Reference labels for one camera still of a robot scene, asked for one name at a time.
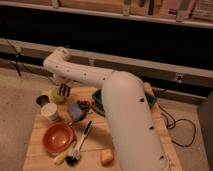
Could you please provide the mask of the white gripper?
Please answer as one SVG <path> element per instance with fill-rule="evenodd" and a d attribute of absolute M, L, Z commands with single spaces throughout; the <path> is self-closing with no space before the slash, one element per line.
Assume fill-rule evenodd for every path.
<path fill-rule="evenodd" d="M 70 90 L 71 90 L 71 87 L 69 87 L 69 86 L 71 85 L 71 80 L 68 78 L 62 77 L 60 75 L 57 75 L 57 74 L 54 74 L 53 78 L 56 81 L 56 83 L 58 85 L 60 85 L 58 94 L 61 96 L 69 97 Z"/>

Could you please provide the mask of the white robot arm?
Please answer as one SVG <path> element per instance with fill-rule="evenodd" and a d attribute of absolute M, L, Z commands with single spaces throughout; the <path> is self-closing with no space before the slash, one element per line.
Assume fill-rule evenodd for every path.
<path fill-rule="evenodd" d="M 56 48 L 43 62 L 46 70 L 101 90 L 121 171 L 171 171 L 151 116 L 143 81 L 132 73 L 75 64 L 70 52 Z"/>

